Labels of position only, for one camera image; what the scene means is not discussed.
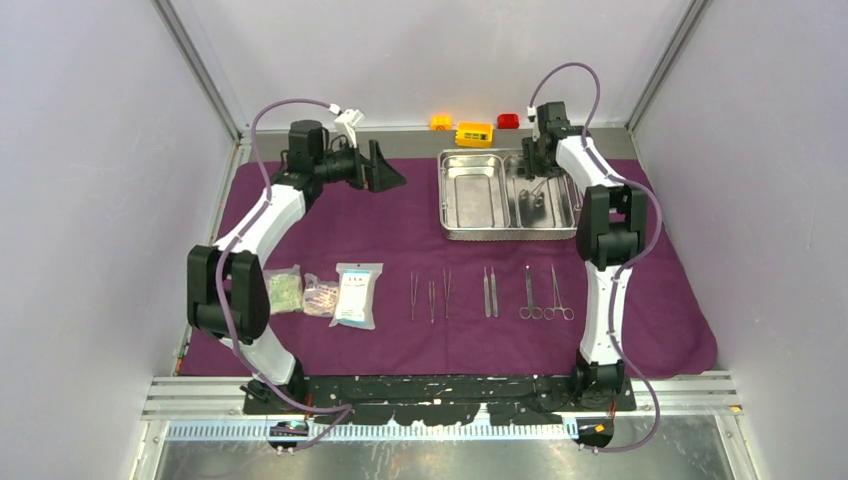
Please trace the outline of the steel surgical forceps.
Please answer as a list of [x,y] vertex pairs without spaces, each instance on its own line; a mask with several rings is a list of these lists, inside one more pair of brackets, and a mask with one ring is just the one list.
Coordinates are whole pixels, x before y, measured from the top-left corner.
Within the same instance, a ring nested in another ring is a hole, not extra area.
[[525,185],[518,191],[519,202],[523,205],[529,205],[533,209],[544,209],[547,185],[548,180],[546,178],[527,179]]

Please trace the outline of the steel instrument tray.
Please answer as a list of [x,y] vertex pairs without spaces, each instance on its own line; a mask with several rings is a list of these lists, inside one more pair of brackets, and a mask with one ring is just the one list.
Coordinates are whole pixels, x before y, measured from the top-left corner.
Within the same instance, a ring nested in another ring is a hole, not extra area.
[[544,209],[518,200],[519,149],[449,149],[438,156],[439,218],[456,241],[556,241],[576,235],[582,195],[562,174],[548,180]]

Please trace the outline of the orange yellow toy block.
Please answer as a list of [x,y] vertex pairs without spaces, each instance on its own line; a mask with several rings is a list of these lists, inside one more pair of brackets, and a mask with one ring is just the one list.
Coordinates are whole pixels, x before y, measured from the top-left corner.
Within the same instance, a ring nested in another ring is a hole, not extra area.
[[460,121],[457,124],[454,142],[463,148],[488,149],[493,144],[494,130],[493,124]]

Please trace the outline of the purple cloth wrap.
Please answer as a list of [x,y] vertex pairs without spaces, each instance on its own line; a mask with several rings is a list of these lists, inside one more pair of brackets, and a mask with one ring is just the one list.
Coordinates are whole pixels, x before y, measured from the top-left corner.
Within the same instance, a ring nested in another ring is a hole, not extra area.
[[[338,263],[382,263],[374,295],[374,330],[330,327],[326,318],[288,313],[270,323],[309,375],[566,374],[582,338],[587,275],[573,241],[460,242],[446,239],[438,213],[438,172],[432,159],[398,160],[407,184],[380,194],[327,186],[306,217],[269,257],[271,269],[295,264],[323,280]],[[532,271],[534,302],[552,305],[556,269],[573,321],[524,320],[524,269]],[[444,267],[452,270],[449,318],[444,318]],[[499,317],[486,318],[483,267],[495,269]],[[419,276],[410,320],[410,272]],[[428,282],[436,285],[435,323]]]

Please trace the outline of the white sterile pouch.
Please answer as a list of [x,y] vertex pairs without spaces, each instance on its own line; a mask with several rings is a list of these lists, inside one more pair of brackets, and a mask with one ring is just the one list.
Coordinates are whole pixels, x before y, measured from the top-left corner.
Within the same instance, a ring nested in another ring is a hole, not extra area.
[[382,263],[338,263],[339,291],[330,327],[374,330],[373,303]]

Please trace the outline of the steel tweezers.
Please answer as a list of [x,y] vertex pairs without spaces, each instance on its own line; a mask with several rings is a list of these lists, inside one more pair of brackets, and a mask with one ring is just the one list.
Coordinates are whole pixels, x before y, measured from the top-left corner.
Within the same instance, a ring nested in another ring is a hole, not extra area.
[[443,311],[444,318],[449,318],[450,312],[450,295],[451,295],[451,281],[452,281],[452,270],[450,267],[444,267],[442,271],[443,277]]
[[410,320],[415,320],[415,311],[417,306],[418,296],[418,281],[419,276],[416,271],[410,272]]

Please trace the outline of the steel tissue forceps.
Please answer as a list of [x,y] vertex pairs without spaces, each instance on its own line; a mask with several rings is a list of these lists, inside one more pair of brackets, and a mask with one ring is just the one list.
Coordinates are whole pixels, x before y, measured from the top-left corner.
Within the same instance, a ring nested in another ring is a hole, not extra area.
[[436,291],[435,282],[433,280],[430,280],[428,282],[428,298],[429,298],[429,300],[428,300],[429,319],[430,319],[430,323],[434,324],[435,323],[435,317],[436,317],[437,291]]

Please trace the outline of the pink clear packet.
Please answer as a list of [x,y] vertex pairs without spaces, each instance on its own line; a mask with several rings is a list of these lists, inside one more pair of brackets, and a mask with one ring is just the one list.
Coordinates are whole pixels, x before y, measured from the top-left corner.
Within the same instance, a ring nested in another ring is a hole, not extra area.
[[335,313],[340,287],[336,281],[325,281],[316,275],[304,275],[302,311],[313,317],[329,318]]

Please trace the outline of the green packet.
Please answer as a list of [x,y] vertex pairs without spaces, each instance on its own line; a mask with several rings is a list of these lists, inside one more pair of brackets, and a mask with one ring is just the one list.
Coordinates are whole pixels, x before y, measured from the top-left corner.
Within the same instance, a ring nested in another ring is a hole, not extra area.
[[300,266],[263,272],[268,291],[270,314],[299,312],[303,308],[303,282]]

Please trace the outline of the steel surgical scissors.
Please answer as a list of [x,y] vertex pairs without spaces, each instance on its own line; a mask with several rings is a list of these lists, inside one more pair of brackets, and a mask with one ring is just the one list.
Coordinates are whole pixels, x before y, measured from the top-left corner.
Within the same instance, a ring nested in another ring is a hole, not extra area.
[[556,269],[553,265],[550,266],[550,271],[551,271],[552,305],[550,307],[546,307],[543,310],[543,317],[548,321],[554,320],[557,316],[561,317],[564,321],[568,321],[568,322],[573,321],[574,320],[574,312],[570,307],[566,307],[563,304]]
[[526,305],[519,309],[519,316],[524,320],[538,320],[543,317],[543,310],[534,302],[532,271],[529,265],[524,269],[524,286],[526,292]]

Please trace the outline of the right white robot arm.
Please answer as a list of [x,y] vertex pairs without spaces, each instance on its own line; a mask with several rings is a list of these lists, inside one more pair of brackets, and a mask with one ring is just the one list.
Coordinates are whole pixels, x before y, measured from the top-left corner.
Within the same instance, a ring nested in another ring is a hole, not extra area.
[[569,389],[577,406],[596,410],[611,394],[621,393],[625,382],[618,334],[629,263],[645,249],[648,197],[599,154],[585,128],[570,122],[563,102],[527,112],[532,127],[522,141],[527,178],[566,174],[582,196],[576,250],[587,271],[587,311]]

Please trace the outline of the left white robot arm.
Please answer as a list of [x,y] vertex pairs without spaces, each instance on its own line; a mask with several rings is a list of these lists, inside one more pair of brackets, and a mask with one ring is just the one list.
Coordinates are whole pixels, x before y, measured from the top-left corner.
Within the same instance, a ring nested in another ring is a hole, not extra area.
[[263,266],[286,232],[300,221],[325,185],[345,182],[381,193],[405,185],[405,177],[371,140],[362,154],[348,129],[332,147],[316,120],[298,120],[288,132],[285,164],[259,200],[211,246],[197,245],[187,257],[187,321],[229,347],[253,376],[249,394],[284,414],[307,410],[307,382],[300,360],[286,350],[269,324],[270,300]]

